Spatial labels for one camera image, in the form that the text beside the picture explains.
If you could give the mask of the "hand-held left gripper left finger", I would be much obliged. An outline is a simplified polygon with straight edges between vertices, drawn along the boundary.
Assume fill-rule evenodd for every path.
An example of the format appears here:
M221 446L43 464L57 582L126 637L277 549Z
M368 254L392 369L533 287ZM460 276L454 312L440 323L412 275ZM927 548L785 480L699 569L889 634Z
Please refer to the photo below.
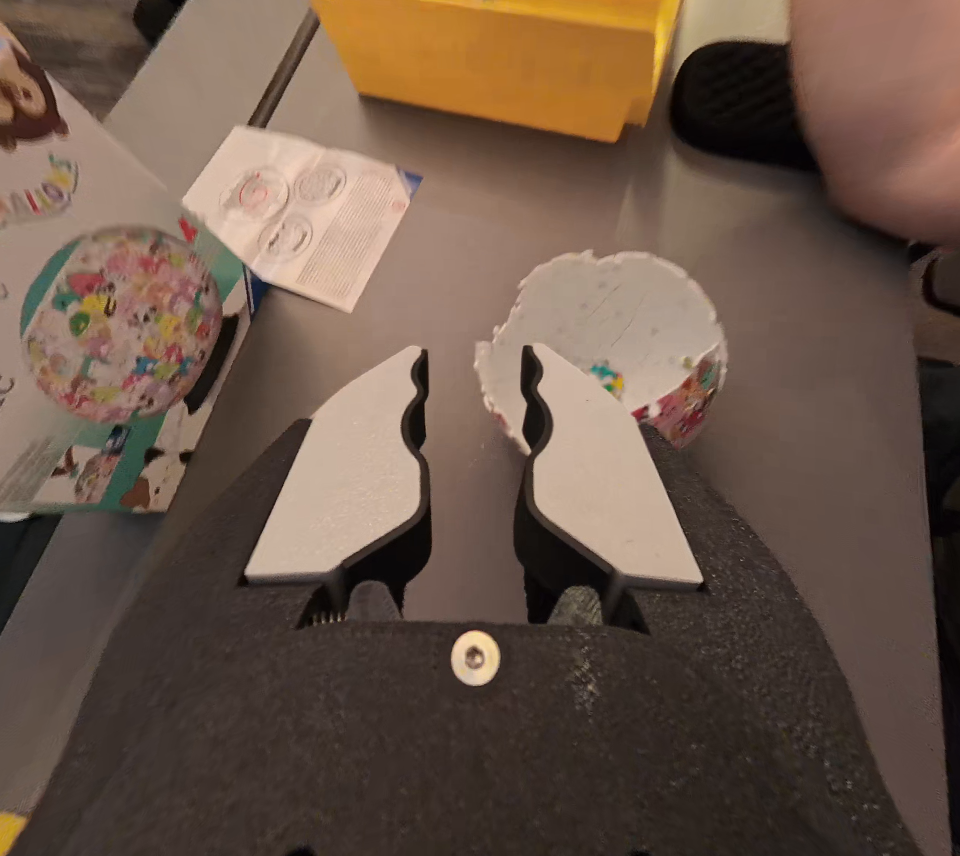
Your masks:
M407 346L309 419L244 570L252 585L405 586L431 549L428 353Z

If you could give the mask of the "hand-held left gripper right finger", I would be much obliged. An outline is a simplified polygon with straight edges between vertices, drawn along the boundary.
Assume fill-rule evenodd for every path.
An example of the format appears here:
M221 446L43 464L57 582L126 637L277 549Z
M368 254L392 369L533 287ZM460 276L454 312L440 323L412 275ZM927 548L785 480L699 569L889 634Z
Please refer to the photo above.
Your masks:
M529 454L514 550L544 588L697 591L704 576L642 432L591 375L544 344L523 346Z

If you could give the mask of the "colourful puzzle ball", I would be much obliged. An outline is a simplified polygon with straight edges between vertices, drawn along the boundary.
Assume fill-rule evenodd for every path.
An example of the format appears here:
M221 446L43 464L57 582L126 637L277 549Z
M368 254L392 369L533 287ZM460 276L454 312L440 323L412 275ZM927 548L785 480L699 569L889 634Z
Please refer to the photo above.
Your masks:
M534 344L589 375L595 363L619 370L618 401L678 450L702 432L729 363L714 302L676 264L645 251L559 255L522 280L506 320L475 346L486 410L524 454L522 347Z

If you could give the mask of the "yellow plastic bin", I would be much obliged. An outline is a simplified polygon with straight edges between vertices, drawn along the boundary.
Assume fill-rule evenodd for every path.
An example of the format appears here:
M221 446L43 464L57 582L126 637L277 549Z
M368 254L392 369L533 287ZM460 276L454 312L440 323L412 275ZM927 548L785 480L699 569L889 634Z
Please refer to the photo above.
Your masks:
M646 123L682 0L310 0L356 91L618 141Z

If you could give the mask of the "person's right forearm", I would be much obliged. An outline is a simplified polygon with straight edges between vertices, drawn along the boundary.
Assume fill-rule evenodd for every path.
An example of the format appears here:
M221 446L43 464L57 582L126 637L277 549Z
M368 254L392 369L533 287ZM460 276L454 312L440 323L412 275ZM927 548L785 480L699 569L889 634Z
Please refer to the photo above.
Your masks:
M806 140L836 207L958 247L959 0L789 0Z

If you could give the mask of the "puzzle ball cardboard box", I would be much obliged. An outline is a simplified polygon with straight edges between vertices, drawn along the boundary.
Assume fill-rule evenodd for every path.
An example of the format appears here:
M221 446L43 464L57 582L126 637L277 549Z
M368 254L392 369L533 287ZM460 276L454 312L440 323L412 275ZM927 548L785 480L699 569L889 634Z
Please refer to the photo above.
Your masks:
M5 25L1 509L166 512L252 275Z

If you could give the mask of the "white instruction leaflet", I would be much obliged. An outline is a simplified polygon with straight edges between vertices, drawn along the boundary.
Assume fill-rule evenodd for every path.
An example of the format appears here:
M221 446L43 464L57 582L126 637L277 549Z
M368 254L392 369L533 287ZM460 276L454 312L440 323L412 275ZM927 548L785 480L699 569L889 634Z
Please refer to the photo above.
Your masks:
M265 283L351 313L422 183L363 154L238 126L183 203Z

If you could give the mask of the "black textured wrist rest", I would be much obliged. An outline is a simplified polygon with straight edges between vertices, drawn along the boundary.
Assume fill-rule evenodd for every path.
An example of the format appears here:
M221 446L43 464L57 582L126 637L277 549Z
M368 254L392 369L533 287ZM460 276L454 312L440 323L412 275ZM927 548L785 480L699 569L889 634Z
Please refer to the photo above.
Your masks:
M691 148L743 162L818 174L795 100L789 46L714 41L678 68L668 119Z

